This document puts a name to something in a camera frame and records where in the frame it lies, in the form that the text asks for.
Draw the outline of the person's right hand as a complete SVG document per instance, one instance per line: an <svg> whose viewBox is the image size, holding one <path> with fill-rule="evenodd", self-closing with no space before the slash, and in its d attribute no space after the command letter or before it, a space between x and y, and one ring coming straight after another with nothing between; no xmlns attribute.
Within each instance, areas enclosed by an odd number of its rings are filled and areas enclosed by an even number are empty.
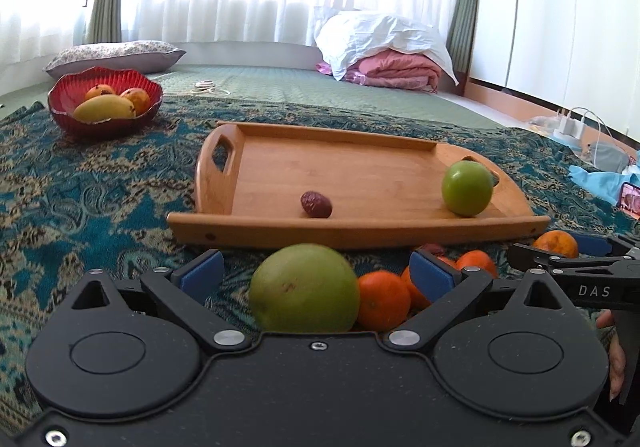
<svg viewBox="0 0 640 447"><path fill-rule="evenodd" d="M603 311L596 320L598 329L608 329L611 335L610 346L608 346L608 361L610 362L610 393L608 398L612 401L622 390L625 381L626 356L620 339L612 311Z"/></svg>

